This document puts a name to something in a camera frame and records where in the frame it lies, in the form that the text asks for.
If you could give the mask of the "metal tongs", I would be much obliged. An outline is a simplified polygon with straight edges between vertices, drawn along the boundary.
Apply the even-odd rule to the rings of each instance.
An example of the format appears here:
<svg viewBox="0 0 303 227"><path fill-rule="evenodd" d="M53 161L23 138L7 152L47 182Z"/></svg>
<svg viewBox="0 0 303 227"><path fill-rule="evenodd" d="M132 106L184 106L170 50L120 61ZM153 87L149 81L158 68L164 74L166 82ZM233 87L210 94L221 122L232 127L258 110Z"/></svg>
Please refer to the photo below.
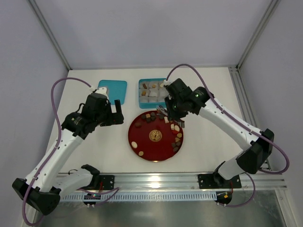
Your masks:
<svg viewBox="0 0 303 227"><path fill-rule="evenodd" d="M182 120L175 113L170 112L169 109L165 108L162 105L156 107L157 111L159 111L162 115L166 116L169 121L176 122L181 128L185 128L185 121Z"/></svg>

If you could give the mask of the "teal tin lid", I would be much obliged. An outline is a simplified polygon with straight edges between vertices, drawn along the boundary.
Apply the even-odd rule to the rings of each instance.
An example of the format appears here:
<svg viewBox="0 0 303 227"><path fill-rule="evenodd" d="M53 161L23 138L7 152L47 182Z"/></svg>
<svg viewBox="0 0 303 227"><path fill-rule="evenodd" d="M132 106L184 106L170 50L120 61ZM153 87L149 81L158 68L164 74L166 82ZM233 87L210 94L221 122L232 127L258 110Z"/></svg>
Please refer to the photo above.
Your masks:
<svg viewBox="0 0 303 227"><path fill-rule="evenodd" d="M115 100L120 100L120 104L125 102L127 90L127 82L124 80L101 80L98 87L106 87L111 105L115 104Z"/></svg>

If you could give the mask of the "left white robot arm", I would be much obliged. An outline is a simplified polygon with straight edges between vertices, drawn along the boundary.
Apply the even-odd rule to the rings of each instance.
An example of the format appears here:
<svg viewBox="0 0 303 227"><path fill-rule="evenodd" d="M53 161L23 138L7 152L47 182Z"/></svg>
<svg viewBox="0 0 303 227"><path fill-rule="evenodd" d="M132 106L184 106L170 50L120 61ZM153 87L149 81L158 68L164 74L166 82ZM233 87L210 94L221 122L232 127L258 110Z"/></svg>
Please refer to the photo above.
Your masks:
<svg viewBox="0 0 303 227"><path fill-rule="evenodd" d="M56 180L73 151L96 127L119 125L124 122L120 100L115 100L116 112L104 94L88 95L81 113L72 112L60 124L59 138L45 154L36 168L24 179L17 178L12 187L26 204L43 215L49 215L62 197L78 189L99 187L100 171L85 164L75 173Z"/></svg>

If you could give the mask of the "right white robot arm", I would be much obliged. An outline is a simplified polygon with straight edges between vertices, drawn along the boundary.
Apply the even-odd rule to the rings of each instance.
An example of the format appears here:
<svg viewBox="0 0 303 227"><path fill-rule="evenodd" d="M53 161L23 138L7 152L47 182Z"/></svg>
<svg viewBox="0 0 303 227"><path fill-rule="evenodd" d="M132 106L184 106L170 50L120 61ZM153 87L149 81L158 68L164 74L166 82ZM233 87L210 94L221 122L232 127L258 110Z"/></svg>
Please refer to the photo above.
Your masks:
<svg viewBox="0 0 303 227"><path fill-rule="evenodd" d="M181 79L172 83L165 80L163 86L168 92L165 105L170 121L183 125L183 118L189 113L199 115L229 135L242 149L214 170L213 180L218 187L222 188L239 174L255 174L260 169L272 152L274 134L271 130L261 131L230 113L204 87L192 90Z"/></svg>

